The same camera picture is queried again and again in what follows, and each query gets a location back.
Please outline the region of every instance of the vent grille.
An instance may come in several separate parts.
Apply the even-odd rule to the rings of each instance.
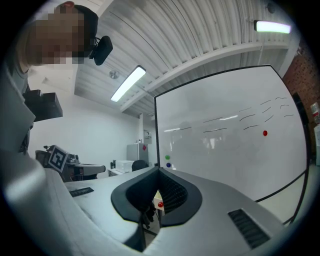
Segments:
[[[228,215],[252,249],[270,239],[242,209],[231,211]]]

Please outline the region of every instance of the office chair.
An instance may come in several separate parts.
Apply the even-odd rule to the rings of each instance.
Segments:
[[[132,171],[137,171],[137,170],[141,170],[143,168],[147,168],[149,167],[149,165],[147,164],[147,162],[145,160],[136,160],[133,162],[132,164]]]

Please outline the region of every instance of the refrigerator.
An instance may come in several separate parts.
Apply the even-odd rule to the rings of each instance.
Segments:
[[[144,160],[149,164],[148,144],[135,143],[127,145],[126,159],[131,161]]]

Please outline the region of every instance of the person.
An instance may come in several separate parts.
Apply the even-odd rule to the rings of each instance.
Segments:
[[[89,8],[66,1],[44,19],[27,23],[14,39],[0,69],[0,150],[27,153],[35,116],[24,104],[30,90],[31,66],[81,61],[96,41],[98,16]]]
[[[23,94],[27,90],[27,72],[31,66],[88,57],[97,28],[97,14],[72,1],[58,5],[46,19],[27,24],[5,59],[19,91]]]

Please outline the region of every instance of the ceiling light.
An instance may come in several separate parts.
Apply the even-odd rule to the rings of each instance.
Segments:
[[[255,20],[254,30],[258,32],[278,32],[289,34],[291,26],[271,21]]]
[[[113,102],[117,102],[120,98],[146,73],[146,70],[138,65],[131,74],[124,80],[118,90],[111,97]]]

